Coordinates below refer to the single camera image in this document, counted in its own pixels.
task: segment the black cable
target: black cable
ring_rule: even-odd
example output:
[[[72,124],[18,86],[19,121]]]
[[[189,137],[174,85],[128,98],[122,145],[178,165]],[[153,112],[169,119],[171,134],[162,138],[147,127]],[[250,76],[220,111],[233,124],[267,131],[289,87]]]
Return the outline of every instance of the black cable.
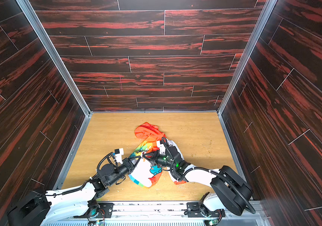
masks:
[[[96,171],[98,171],[98,170],[99,170],[100,165],[102,165],[102,162],[103,162],[106,158],[108,158],[110,155],[112,155],[112,154],[113,154],[113,152],[110,152],[108,155],[106,155],[106,156],[104,156],[104,157],[103,157],[103,159],[98,163]]]
[[[165,171],[170,171],[170,174],[173,176],[173,178],[177,178],[177,176],[175,174],[173,174],[173,166],[175,164],[174,160],[175,158],[172,156],[170,150],[168,149],[168,142],[167,142],[167,139],[165,137],[162,137],[161,138],[161,143],[163,144],[163,146],[165,147],[166,151],[168,152],[168,154],[171,156],[171,166],[170,166],[170,169],[169,170],[165,170]]]
[[[66,194],[70,194],[70,193],[73,193],[73,192],[80,191],[80,190],[82,190],[82,189],[86,186],[86,184],[87,184],[88,182],[90,182],[90,181],[91,181],[91,179],[88,179],[88,180],[86,180],[86,181],[83,183],[83,185],[82,185],[81,187],[79,187],[79,188],[75,188],[75,189],[73,189],[73,190],[69,190],[69,191],[62,192],[61,194],[62,194],[62,195],[66,195]]]
[[[115,163],[116,163],[116,164],[113,164],[113,162],[111,162],[111,160],[109,159],[109,156],[107,157],[107,160],[108,160],[108,162],[109,162],[110,164],[112,164],[112,165],[113,165],[113,167],[114,167],[114,168],[117,168],[117,167],[118,167],[118,162],[116,162],[116,161],[115,161]]]
[[[116,185],[121,184],[121,183],[126,179],[126,176],[121,177],[121,179],[122,179],[122,178],[123,178],[123,180],[122,180],[121,182],[119,182],[119,183],[117,183],[117,182],[116,182]]]
[[[254,207],[249,203],[249,201],[243,196],[243,194],[241,194],[241,192],[239,191],[239,189],[234,185],[233,182],[231,182],[227,177],[225,177],[224,175],[217,173],[215,171],[203,168],[203,167],[194,167],[194,168],[190,168],[188,170],[185,171],[185,173],[182,175],[181,180],[183,180],[186,176],[186,174],[188,172],[191,172],[192,170],[204,170],[207,171],[219,178],[221,178],[223,181],[227,182],[229,184],[229,186],[240,196],[240,198],[243,200],[243,202],[246,204],[247,208],[245,208],[246,210],[248,210],[250,213],[256,213]]]

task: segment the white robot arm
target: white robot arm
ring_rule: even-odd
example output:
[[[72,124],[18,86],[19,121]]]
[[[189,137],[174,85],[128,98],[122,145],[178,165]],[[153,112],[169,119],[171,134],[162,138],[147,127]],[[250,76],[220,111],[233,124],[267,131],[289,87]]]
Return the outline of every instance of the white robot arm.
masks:
[[[236,215],[241,215],[246,209],[255,213],[248,200],[252,189],[230,167],[221,169],[206,169],[196,167],[183,160],[182,154],[176,147],[168,144],[162,138],[160,151],[153,151],[131,158],[119,160],[123,150],[117,149],[105,156],[97,166],[97,173],[83,185],[57,191],[46,191],[45,194],[30,192],[8,212],[10,226],[43,226],[57,220],[87,213],[89,217],[98,214],[97,198],[109,192],[108,187],[124,180],[126,174],[131,174],[141,158],[148,160],[151,165],[168,167],[170,175],[178,181],[197,182],[212,187],[215,193],[207,193],[199,202],[198,211],[208,217],[217,209],[227,209]],[[109,164],[100,166],[108,159]]]

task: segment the black motor housing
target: black motor housing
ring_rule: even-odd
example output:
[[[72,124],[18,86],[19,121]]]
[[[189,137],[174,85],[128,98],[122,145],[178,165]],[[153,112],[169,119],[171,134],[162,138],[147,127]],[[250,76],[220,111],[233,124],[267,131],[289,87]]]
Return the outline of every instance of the black motor housing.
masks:
[[[251,198],[253,193],[251,186],[233,169],[231,169],[229,166],[223,166],[220,169],[220,173],[226,175],[227,179],[229,179],[236,186],[238,191],[245,197],[246,200]],[[223,180],[215,177],[211,180],[210,185],[227,210],[238,216],[243,213],[243,210],[246,207],[245,202],[235,191],[228,187]]]

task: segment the wooden floor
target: wooden floor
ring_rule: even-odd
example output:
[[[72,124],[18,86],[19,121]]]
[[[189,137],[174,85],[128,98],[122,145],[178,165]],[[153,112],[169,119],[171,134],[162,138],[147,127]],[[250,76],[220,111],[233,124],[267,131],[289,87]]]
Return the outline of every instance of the wooden floor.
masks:
[[[142,142],[134,130],[144,122],[157,125],[168,139],[177,143],[186,161],[208,169],[228,165],[236,171],[216,112],[202,113],[98,113],[92,116],[64,188],[83,184],[96,171],[98,162],[114,149],[123,148],[129,156]],[[140,187],[128,177],[109,187],[104,201],[199,200],[212,189],[199,183],[175,185],[163,171],[157,184]]]

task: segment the side wall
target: side wall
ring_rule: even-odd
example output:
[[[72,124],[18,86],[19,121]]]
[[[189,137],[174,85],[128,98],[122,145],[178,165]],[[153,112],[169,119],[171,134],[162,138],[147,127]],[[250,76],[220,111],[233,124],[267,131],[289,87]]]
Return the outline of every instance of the side wall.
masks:
[[[0,0],[0,225],[26,190],[52,189],[84,114],[15,0]]]
[[[265,0],[30,0],[92,111],[216,110]]]
[[[322,225],[322,1],[277,2],[222,116],[273,223]]]

